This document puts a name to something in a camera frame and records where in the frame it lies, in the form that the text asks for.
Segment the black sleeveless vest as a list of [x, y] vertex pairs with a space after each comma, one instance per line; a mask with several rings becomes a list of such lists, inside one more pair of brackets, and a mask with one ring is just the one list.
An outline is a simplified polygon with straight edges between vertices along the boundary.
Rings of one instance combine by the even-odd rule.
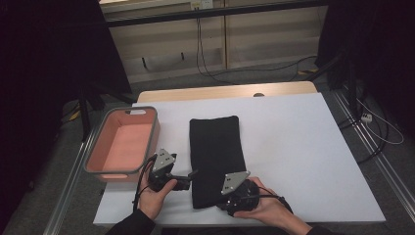
[[192, 182], [193, 208], [206, 209], [221, 203], [226, 173], [246, 170], [236, 116], [190, 120], [190, 158], [197, 173]]

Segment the white wall socket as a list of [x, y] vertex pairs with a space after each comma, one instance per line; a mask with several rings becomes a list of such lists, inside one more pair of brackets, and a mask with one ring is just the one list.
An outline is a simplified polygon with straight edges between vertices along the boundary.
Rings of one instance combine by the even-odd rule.
[[206, 10], [213, 8], [212, 0], [191, 0], [190, 6], [192, 10]]

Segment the pink basket with grey rim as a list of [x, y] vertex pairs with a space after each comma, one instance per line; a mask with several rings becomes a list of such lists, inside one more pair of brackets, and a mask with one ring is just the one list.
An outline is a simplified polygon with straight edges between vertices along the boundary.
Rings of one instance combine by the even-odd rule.
[[108, 111], [93, 138], [84, 164], [103, 182], [134, 182], [145, 161], [156, 152], [160, 123], [154, 107]]

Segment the beige cabinet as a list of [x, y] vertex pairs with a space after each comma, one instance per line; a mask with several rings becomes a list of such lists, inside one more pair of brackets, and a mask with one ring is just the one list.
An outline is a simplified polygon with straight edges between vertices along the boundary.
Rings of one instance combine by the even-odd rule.
[[[191, 0], [100, 0], [106, 20], [195, 11]], [[212, 0], [213, 9], [287, 0]], [[289, 62], [317, 53], [326, 6], [113, 27], [131, 83]], [[180, 53], [185, 54], [185, 61]], [[144, 57], [148, 69], [143, 68]]]

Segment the person's left hand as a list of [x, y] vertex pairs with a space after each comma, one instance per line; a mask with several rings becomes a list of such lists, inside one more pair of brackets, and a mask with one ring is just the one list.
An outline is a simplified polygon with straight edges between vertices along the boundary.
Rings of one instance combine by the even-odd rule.
[[149, 219], [155, 220], [161, 212], [163, 202], [168, 193], [175, 187], [176, 179], [169, 180], [159, 192], [153, 191], [148, 183], [140, 188], [140, 197], [137, 208]]

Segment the white table cover sheet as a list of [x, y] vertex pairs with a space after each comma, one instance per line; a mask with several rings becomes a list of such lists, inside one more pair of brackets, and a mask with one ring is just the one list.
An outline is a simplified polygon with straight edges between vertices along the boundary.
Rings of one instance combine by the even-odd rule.
[[319, 93], [156, 102], [158, 145], [191, 171], [193, 118], [236, 116], [246, 168], [306, 222], [382, 222], [385, 217]]

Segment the black tripod stand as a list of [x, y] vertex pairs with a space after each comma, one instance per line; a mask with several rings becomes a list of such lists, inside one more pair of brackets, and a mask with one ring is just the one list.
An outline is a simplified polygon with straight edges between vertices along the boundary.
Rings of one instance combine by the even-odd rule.
[[88, 113], [88, 106], [94, 111], [101, 111], [105, 108], [105, 102], [102, 98], [102, 94], [110, 95], [113, 98], [126, 104], [133, 104], [134, 100], [121, 94], [109, 87], [106, 87], [98, 82], [89, 82], [81, 84], [78, 87], [78, 102], [80, 108], [80, 116], [83, 128], [82, 140], [85, 141], [91, 132], [91, 123]]

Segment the black metal stand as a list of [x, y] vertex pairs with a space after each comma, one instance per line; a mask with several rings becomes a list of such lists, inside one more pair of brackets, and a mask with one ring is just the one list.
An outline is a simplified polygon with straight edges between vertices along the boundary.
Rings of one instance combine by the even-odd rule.
[[319, 68], [317, 72], [310, 75], [306, 81], [313, 82], [323, 74], [327, 76], [328, 86], [330, 89], [338, 89], [344, 83], [346, 84], [348, 109], [351, 112], [351, 116], [355, 119], [358, 119], [359, 114], [356, 101], [357, 91], [355, 64], [349, 58], [348, 53], [339, 53], [327, 64]]

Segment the wide black curtain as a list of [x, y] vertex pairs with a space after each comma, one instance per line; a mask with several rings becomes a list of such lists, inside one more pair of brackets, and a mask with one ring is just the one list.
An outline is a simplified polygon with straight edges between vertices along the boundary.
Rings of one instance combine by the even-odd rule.
[[100, 0], [0, 0], [0, 233], [46, 163], [63, 105], [130, 85]]

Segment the narrow black curtain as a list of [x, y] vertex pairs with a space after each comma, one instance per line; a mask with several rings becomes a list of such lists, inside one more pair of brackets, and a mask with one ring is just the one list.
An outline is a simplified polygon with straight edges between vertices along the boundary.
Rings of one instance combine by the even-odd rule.
[[345, 59], [328, 71], [331, 88], [355, 77], [415, 138], [415, 0], [333, 0], [320, 34], [316, 65]]

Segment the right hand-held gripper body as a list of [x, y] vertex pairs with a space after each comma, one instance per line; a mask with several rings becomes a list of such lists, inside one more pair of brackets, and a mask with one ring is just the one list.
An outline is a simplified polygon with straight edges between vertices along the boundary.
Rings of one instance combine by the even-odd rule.
[[216, 206], [229, 215], [250, 212], [259, 204], [259, 187], [249, 180], [249, 171], [226, 173], [221, 195], [224, 200]]

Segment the light wooden table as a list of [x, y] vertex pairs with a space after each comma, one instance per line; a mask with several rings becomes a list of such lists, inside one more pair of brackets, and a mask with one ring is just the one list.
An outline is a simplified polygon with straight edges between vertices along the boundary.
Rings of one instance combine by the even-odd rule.
[[265, 96], [279, 96], [316, 92], [317, 89], [315, 85], [310, 81], [292, 81], [144, 91], [138, 96], [137, 102], [145, 103], [253, 97], [255, 93], [263, 93]]

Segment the person's right hand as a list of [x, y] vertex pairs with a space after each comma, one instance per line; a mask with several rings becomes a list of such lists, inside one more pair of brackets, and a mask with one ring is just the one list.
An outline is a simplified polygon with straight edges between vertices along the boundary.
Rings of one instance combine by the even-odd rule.
[[256, 219], [265, 225], [285, 227], [286, 219], [291, 213], [277, 198], [277, 194], [266, 188], [258, 177], [250, 177], [250, 181], [259, 187], [259, 194], [264, 198], [259, 200], [258, 205], [252, 211], [236, 211], [233, 216], [243, 219]]

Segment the black horizontal bar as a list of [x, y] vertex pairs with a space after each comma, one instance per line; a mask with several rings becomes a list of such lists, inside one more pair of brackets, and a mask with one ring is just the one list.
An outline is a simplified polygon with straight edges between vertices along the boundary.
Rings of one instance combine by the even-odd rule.
[[243, 15], [271, 11], [294, 10], [302, 8], [328, 6], [332, 0], [287, 0], [277, 3], [254, 4], [237, 7], [224, 7], [208, 10], [186, 11], [179, 13], [168, 13], [145, 17], [127, 17], [107, 20], [107, 27], [119, 27], [137, 24], [155, 24], [164, 22], [175, 22], [192, 19], [204, 19], [222, 16]]

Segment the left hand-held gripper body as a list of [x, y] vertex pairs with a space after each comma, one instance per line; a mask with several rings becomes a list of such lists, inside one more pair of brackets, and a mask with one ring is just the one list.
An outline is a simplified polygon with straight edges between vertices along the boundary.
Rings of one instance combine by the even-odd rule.
[[148, 176], [149, 187], [153, 191], [159, 192], [171, 179], [177, 180], [173, 191], [184, 191], [190, 189], [191, 180], [189, 180], [188, 176], [177, 176], [171, 173], [174, 163], [175, 162], [172, 160], [171, 154], [168, 151], [165, 149], [159, 150]]

